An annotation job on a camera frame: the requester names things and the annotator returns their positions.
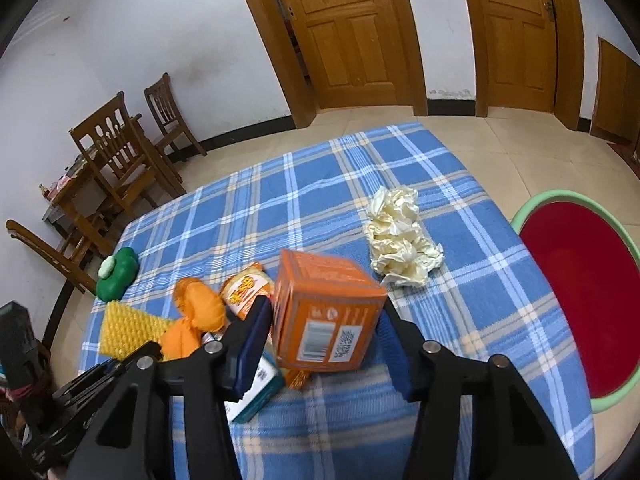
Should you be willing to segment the blue plaid tablecloth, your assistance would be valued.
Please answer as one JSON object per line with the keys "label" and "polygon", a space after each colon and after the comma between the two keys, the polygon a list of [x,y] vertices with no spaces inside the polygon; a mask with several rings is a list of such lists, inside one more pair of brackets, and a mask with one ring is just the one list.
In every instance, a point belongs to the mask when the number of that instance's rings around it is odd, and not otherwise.
{"label": "blue plaid tablecloth", "polygon": [[[370,263],[363,232],[379,188],[418,194],[444,261],[420,288],[394,288],[398,313],[459,356],[505,354],[553,422],[578,476],[596,446],[582,362],[535,260],[484,188],[436,136],[409,122],[323,142],[234,172],[126,226],[139,274],[124,303],[175,318],[180,278],[213,288],[248,264],[278,272],[283,249]],[[416,407],[394,389],[377,346],[361,367],[282,389],[232,441],[247,479],[398,479]]]}

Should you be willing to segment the green flower-shaped container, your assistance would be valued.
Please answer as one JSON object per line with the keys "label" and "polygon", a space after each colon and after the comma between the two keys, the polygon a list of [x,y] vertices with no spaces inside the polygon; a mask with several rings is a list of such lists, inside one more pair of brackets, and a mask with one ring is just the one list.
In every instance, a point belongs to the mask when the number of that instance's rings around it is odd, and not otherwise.
{"label": "green flower-shaped container", "polygon": [[138,272],[137,254],[131,247],[120,248],[102,261],[96,281],[96,296],[104,302],[121,300]]}

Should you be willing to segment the wooden dining table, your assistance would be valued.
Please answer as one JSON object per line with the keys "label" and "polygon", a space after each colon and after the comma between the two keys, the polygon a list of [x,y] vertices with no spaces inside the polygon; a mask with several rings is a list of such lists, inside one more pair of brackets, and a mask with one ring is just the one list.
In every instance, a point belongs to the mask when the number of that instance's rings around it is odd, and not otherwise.
{"label": "wooden dining table", "polygon": [[50,193],[52,214],[62,212],[107,256],[115,243],[106,232],[120,214],[134,218],[136,201],[149,198],[146,188],[154,182],[154,172],[144,155],[106,158],[103,150],[93,148],[81,153],[78,162],[77,170]]}

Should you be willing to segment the right wooden door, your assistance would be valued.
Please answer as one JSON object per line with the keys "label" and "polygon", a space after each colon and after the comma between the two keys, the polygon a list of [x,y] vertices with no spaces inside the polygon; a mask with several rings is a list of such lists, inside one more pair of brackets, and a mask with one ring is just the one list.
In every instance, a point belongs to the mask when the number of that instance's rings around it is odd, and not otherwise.
{"label": "right wooden door", "polygon": [[488,104],[550,112],[556,81],[551,0],[480,0],[488,56]]}

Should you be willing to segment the orange wrapper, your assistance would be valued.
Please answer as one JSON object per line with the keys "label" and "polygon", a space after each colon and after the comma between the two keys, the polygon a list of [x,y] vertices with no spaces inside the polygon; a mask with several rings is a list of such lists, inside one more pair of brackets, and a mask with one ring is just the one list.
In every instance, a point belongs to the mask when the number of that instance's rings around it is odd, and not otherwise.
{"label": "orange wrapper", "polygon": [[199,278],[179,280],[172,298],[180,318],[160,337],[167,361],[187,358],[200,348],[204,333],[218,333],[227,323],[224,302]]}

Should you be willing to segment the small wooden cabinet door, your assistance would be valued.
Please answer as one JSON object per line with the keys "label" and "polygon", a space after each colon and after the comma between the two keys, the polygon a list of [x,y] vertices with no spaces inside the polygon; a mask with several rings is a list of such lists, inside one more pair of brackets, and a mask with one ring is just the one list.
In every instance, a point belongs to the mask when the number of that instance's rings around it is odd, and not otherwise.
{"label": "small wooden cabinet door", "polygon": [[639,135],[639,64],[603,38],[590,133],[632,148]]}

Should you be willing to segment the orange snack bag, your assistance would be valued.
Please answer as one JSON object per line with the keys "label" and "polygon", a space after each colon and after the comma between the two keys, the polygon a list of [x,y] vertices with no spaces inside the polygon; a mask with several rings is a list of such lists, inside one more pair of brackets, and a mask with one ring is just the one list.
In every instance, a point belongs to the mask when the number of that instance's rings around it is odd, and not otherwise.
{"label": "orange snack bag", "polygon": [[245,320],[256,297],[270,297],[272,292],[273,280],[264,267],[255,261],[228,278],[222,285],[220,296],[237,318]]}

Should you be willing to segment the white blue medicine box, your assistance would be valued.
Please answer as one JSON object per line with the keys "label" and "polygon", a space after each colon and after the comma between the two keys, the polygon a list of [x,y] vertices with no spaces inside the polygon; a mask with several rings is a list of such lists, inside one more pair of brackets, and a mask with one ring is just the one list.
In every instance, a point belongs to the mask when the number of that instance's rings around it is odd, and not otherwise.
{"label": "white blue medicine box", "polygon": [[226,402],[229,422],[249,422],[282,388],[284,378],[267,351],[262,352],[252,385],[238,402]]}

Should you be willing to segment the wooden chair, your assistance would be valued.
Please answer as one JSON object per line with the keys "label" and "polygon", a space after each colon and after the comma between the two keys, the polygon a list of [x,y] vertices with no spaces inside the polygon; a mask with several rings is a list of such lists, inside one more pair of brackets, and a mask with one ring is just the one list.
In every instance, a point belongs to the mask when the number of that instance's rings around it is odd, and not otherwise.
{"label": "wooden chair", "polygon": [[6,222],[6,232],[53,266],[80,292],[96,293],[96,280],[84,270],[85,258],[92,252],[92,241],[88,237],[74,231],[64,238],[59,248],[54,248],[12,219]]}
{"label": "wooden chair", "polygon": [[207,155],[201,143],[195,139],[178,109],[174,94],[171,91],[171,81],[168,73],[163,73],[157,82],[145,88],[143,94],[152,117],[162,134],[162,138],[155,144],[162,153],[165,153],[168,146],[174,153],[178,153],[176,140],[179,136],[185,136],[198,153],[203,156]]}
{"label": "wooden chair", "polygon": [[71,128],[70,137],[101,188],[127,214],[140,198],[156,206],[148,192],[153,184],[172,198],[186,194],[175,171],[134,123],[122,91]]}

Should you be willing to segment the orange cardboard box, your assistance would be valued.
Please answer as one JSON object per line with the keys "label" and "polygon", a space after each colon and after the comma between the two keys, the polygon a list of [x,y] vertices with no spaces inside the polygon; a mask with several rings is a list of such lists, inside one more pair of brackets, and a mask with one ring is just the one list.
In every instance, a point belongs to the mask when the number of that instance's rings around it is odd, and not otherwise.
{"label": "orange cardboard box", "polygon": [[352,260],[285,249],[272,296],[272,345],[290,370],[360,367],[387,290]]}

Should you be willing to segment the near wooden chair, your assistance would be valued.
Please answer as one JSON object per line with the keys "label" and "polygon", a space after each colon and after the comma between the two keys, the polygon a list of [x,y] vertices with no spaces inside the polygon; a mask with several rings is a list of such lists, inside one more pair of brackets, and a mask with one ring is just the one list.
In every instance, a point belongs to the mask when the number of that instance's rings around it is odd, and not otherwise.
{"label": "near wooden chair", "polygon": [[140,198],[156,206],[148,192],[153,184],[172,198],[186,194],[175,171],[134,123],[122,91],[71,128],[70,137],[101,188],[127,214]]}

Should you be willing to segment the left wooden door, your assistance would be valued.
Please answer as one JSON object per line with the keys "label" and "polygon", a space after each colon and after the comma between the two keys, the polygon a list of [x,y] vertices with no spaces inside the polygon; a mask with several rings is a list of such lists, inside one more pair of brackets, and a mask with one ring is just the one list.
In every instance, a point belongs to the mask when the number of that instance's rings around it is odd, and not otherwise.
{"label": "left wooden door", "polygon": [[322,108],[408,105],[393,0],[282,0]]}

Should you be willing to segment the front wooden chair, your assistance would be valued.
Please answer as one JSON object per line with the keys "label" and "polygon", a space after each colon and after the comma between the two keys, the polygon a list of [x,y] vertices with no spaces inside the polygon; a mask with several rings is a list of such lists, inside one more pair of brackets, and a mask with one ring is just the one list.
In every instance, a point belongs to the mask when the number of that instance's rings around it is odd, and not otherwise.
{"label": "front wooden chair", "polygon": [[85,258],[92,252],[92,241],[88,237],[74,231],[64,238],[59,248],[54,248],[12,219],[6,222],[6,232],[53,266],[80,292],[96,293],[96,280],[84,270]]}

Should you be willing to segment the yellow sponge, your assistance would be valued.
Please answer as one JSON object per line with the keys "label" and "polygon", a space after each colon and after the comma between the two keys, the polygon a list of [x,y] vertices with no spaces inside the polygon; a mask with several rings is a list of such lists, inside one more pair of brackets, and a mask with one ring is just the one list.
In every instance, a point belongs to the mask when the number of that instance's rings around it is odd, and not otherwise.
{"label": "yellow sponge", "polygon": [[99,352],[122,361],[148,341],[159,342],[172,321],[110,301],[106,304],[99,336]]}

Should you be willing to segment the far wooden chair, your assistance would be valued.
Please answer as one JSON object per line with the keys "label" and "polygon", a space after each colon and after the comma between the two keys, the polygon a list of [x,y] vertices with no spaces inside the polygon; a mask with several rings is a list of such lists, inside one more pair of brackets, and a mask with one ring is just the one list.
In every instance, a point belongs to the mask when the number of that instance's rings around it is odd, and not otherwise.
{"label": "far wooden chair", "polygon": [[174,153],[178,153],[176,140],[179,136],[185,136],[198,153],[203,156],[207,155],[201,143],[195,139],[178,109],[174,94],[171,91],[171,81],[168,73],[163,73],[157,82],[145,88],[143,94],[152,117],[162,134],[162,138],[155,144],[162,153],[165,153],[168,146]]}

